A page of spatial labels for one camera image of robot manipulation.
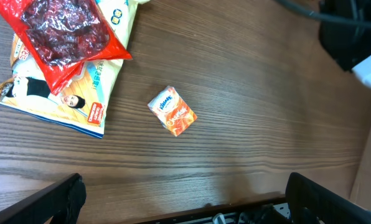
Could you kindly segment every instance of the orange and white wrapper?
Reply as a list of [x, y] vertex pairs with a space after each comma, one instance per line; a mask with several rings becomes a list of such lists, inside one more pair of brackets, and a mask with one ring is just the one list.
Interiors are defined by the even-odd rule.
[[180, 135], [197, 119], [197, 115], [171, 86], [149, 102], [148, 107], [175, 136]]

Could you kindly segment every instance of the red label on package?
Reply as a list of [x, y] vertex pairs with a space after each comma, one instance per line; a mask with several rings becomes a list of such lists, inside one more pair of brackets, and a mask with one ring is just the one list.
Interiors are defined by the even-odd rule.
[[100, 124], [103, 119], [104, 106], [101, 103], [93, 103], [88, 115], [87, 122], [92, 124]]

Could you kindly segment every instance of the red snack package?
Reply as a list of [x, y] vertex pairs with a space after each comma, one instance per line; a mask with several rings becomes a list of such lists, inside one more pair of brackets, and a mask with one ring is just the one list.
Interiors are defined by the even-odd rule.
[[131, 59], [94, 0], [0, 0], [0, 15], [34, 56], [55, 95], [86, 60]]

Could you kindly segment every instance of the wooden table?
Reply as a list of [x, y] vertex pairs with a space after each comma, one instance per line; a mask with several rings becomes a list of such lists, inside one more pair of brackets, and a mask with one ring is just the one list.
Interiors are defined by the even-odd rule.
[[[0, 106], [0, 210], [73, 172], [88, 193], [79, 223], [272, 197], [292, 171], [348, 197], [371, 91], [325, 53], [317, 28], [269, 0], [141, 6], [103, 140]], [[11, 41], [0, 17], [0, 83]], [[146, 106], [167, 85], [199, 117], [177, 138]]]

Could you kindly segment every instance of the dark red dried meat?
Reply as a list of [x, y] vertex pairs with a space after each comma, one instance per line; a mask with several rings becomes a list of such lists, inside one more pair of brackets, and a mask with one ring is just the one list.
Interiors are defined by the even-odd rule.
[[47, 65], [66, 65], [92, 57], [109, 43], [108, 27], [92, 0], [35, 0], [21, 16], [26, 34]]

